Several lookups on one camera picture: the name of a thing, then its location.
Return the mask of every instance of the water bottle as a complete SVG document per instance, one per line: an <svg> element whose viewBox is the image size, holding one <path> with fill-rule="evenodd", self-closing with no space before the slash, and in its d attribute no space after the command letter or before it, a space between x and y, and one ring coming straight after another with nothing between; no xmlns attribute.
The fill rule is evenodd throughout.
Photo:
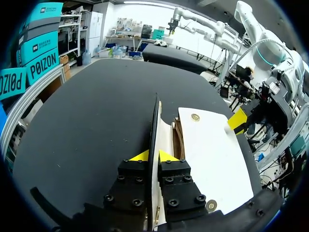
<svg viewBox="0 0 309 232"><path fill-rule="evenodd" d="M98 57L98 52L101 51L100 45L98 45L95 49L96 56Z"/></svg>
<svg viewBox="0 0 309 232"><path fill-rule="evenodd" d="M83 65L87 65L91 63L91 54L90 52L88 52L88 50L86 50L83 53Z"/></svg>
<svg viewBox="0 0 309 232"><path fill-rule="evenodd" d="M118 48L116 51L114 51L113 57L114 59L121 59L123 52L120 48Z"/></svg>

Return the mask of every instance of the white cabinet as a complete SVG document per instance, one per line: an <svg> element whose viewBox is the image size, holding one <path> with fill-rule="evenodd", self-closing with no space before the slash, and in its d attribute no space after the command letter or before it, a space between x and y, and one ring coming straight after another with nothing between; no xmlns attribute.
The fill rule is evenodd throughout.
<svg viewBox="0 0 309 232"><path fill-rule="evenodd" d="M101 28L102 28L102 20L103 20L103 14L98 13L98 23L97 23L97 28L96 28L96 37L101 36Z"/></svg>
<svg viewBox="0 0 309 232"><path fill-rule="evenodd" d="M93 57L95 49L100 44L103 14L98 12L88 12L86 16L86 26L88 27L87 49Z"/></svg>

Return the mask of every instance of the electronic equipment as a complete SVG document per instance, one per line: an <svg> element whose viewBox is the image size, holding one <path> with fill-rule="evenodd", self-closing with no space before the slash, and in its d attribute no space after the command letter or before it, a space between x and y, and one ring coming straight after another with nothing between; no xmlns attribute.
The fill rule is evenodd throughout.
<svg viewBox="0 0 309 232"><path fill-rule="evenodd" d="M141 29L140 37L143 38L143 39L150 39L152 28L153 28L153 26L143 25L143 28Z"/></svg>

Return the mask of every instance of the person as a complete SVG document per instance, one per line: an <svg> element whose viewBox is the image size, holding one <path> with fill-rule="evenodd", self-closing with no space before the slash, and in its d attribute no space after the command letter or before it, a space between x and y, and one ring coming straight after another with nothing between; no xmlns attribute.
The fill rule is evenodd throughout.
<svg viewBox="0 0 309 232"><path fill-rule="evenodd" d="M246 67L244 69L244 75L240 78L240 81L243 83L243 85L240 85L237 89L237 92L248 99L252 98L251 92L254 91L254 89L250 85L250 81L253 80L253 70L250 67Z"/></svg>
<svg viewBox="0 0 309 232"><path fill-rule="evenodd" d="M253 80L253 70L250 67L245 68L245 75L241 78L242 80L250 83L251 80Z"/></svg>

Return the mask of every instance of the black table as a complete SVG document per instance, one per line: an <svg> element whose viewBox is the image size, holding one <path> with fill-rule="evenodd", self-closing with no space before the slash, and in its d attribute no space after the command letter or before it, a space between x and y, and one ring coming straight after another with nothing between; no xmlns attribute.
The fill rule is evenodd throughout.
<svg viewBox="0 0 309 232"><path fill-rule="evenodd" d="M99 60L45 102L22 138L13 178L34 211L55 224L31 197L32 187L69 217L82 212L85 202L102 206L121 160L149 148L155 93L168 124L178 107L232 116L200 75L149 62ZM238 141L256 194L261 186L255 161L244 135Z"/></svg>
<svg viewBox="0 0 309 232"><path fill-rule="evenodd" d="M201 74L207 68L191 55L171 47L160 47L149 44L143 50L144 61L165 64L175 68L184 69Z"/></svg>

